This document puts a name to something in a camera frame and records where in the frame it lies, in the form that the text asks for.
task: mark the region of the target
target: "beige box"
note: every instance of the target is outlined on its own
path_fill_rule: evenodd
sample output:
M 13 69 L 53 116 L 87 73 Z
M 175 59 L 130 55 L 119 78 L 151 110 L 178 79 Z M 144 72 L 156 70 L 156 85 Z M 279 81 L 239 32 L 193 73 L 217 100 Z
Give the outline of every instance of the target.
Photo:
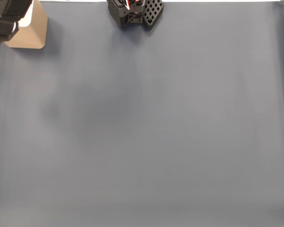
M 47 15 L 39 0 L 33 0 L 26 15 L 19 21 L 19 31 L 5 42 L 13 48 L 41 49 L 45 45 Z

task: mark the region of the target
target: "gray fabric surface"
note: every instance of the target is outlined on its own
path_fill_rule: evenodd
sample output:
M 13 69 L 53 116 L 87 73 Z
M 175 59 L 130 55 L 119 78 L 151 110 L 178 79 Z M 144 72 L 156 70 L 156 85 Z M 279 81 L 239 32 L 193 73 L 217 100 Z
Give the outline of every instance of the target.
M 0 47 L 0 227 L 284 227 L 284 3 L 43 3 Z

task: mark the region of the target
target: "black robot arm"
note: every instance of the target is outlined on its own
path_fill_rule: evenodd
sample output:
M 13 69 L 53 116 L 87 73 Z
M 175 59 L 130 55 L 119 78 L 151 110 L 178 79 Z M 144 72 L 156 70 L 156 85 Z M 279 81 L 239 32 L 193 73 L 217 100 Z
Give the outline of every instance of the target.
M 32 0 L 0 0 L 0 44 L 10 40 L 18 31 Z

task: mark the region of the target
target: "gray tablecloth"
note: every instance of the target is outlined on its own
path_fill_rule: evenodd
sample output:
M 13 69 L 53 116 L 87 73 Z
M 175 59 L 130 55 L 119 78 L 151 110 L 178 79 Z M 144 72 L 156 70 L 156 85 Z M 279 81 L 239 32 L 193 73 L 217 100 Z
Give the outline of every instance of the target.
M 284 3 L 43 3 L 0 47 L 0 227 L 284 227 Z

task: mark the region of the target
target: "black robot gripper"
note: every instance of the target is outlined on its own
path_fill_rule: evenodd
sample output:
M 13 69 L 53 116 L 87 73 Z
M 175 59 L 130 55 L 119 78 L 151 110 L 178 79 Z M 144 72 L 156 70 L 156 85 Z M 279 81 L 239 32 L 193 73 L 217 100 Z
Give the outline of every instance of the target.
M 163 11 L 162 0 L 107 0 L 110 15 L 120 28 L 144 24 L 147 29 L 157 22 Z

